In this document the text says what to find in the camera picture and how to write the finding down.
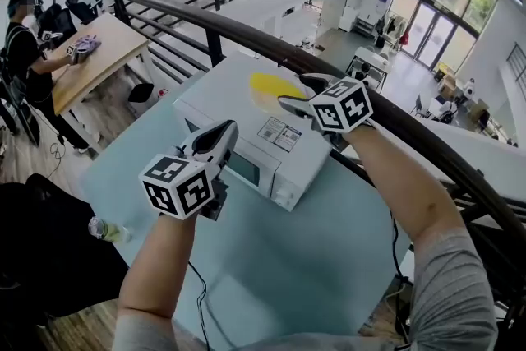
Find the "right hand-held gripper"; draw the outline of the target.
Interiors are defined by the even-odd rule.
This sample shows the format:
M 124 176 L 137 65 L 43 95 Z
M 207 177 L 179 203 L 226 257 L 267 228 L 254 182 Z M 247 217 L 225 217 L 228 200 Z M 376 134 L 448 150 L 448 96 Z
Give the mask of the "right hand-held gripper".
M 323 73 L 301 74 L 299 80 L 316 96 L 308 100 L 280 95 L 280 107 L 300 118 L 314 118 L 322 135 L 338 152 L 342 152 L 348 147 L 343 134 L 368 124 L 373 114 L 367 87 L 362 81 L 348 76 L 329 86 L 331 75 Z

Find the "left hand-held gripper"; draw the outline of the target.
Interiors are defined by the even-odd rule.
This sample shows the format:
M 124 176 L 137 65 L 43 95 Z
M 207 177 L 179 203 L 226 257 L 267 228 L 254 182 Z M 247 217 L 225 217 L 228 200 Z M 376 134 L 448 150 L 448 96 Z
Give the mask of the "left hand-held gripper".
M 193 133 L 191 147 L 180 145 L 171 155 L 156 155 L 139 174 L 152 209 L 179 220 L 195 214 L 217 220 L 228 189 L 220 174 L 238 134 L 234 120 L 215 122 Z

